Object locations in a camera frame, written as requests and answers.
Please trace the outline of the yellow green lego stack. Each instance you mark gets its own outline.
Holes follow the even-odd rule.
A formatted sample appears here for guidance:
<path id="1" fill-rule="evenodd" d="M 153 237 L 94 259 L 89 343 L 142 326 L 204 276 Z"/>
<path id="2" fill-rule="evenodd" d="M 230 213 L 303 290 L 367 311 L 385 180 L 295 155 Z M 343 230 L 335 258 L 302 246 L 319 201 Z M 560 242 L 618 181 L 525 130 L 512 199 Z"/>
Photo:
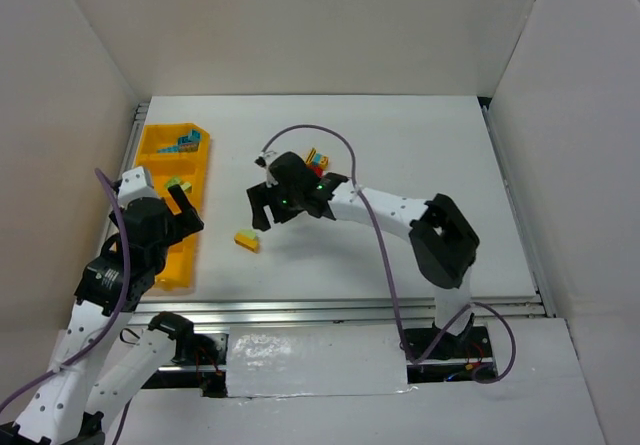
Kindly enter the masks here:
<path id="1" fill-rule="evenodd" d="M 239 230 L 234 235 L 234 242 L 253 253 L 258 253 L 260 250 L 260 240 L 257 233 L 253 230 L 243 229 Z"/>

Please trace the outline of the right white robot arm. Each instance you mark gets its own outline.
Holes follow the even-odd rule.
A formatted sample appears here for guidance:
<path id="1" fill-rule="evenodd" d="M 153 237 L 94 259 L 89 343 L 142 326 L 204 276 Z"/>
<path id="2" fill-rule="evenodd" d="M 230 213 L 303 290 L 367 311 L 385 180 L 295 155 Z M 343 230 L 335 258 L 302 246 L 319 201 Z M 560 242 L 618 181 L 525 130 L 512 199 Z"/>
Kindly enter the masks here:
<path id="1" fill-rule="evenodd" d="M 400 238 L 434 287 L 435 326 L 456 338 L 468 332 L 473 323 L 469 274 L 480 240 L 449 196 L 412 199 L 361 187 L 333 172 L 318 176 L 293 152 L 263 152 L 255 163 L 266 175 L 247 190 L 255 229 L 267 231 L 307 214 L 367 225 L 379 238 Z"/>

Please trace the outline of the blue square lego brick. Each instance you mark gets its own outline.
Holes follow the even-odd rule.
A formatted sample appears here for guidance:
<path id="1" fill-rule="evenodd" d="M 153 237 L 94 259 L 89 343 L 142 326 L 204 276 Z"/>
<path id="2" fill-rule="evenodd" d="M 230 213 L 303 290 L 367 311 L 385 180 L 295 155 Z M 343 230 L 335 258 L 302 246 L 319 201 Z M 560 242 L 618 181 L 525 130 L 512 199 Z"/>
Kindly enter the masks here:
<path id="1" fill-rule="evenodd" d="M 187 138 L 189 143 L 200 143 L 202 141 L 202 133 L 199 130 L 192 129 Z"/>

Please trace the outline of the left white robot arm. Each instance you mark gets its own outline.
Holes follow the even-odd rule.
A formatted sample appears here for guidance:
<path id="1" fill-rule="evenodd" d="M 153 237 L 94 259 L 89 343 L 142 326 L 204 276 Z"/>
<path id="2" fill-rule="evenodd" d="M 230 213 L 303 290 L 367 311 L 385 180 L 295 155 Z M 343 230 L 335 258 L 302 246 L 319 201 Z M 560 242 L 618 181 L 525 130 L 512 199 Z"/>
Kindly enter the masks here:
<path id="1" fill-rule="evenodd" d="M 2 425 L 2 443 L 102 444 L 116 416 L 159 367 L 194 358 L 193 323 L 161 312 L 121 362 L 103 369 L 121 330 L 164 269 L 169 248 L 204 228 L 180 186 L 170 187 L 169 194 L 176 212 L 156 193 L 112 204 L 117 231 L 83 271 L 48 370 L 10 395 L 15 400 L 35 392 L 19 416 Z"/>

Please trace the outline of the light green curved lego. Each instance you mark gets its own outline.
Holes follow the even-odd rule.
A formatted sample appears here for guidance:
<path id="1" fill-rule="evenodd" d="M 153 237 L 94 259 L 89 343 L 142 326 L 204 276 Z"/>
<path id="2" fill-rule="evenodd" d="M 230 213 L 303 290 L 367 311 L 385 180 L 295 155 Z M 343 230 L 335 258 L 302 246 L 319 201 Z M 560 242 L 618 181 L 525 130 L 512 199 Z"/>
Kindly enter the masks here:
<path id="1" fill-rule="evenodd" d="M 165 188 L 169 190 L 173 186 L 182 186 L 182 185 L 183 185 L 183 180 L 180 177 L 174 176 L 165 183 Z"/>

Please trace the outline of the blue round lego brick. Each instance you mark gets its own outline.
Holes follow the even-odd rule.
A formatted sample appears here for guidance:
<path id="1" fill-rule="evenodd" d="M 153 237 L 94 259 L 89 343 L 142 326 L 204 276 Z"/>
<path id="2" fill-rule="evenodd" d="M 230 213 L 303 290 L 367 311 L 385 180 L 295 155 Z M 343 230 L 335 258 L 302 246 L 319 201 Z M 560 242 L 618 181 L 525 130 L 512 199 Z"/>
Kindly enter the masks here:
<path id="1" fill-rule="evenodd" d="M 178 139 L 176 149 L 180 153 L 197 152 L 199 148 L 199 141 L 191 139 L 187 136 L 182 136 Z"/>

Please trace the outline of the light green square lego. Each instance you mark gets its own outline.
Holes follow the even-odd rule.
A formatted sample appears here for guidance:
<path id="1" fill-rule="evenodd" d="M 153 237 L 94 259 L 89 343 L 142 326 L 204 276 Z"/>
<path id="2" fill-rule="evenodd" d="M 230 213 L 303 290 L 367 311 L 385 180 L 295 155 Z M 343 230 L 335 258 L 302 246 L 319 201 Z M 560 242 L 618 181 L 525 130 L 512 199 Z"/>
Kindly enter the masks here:
<path id="1" fill-rule="evenodd" d="M 193 190 L 193 186 L 190 182 L 184 182 L 181 184 L 181 189 L 186 193 L 190 194 Z"/>

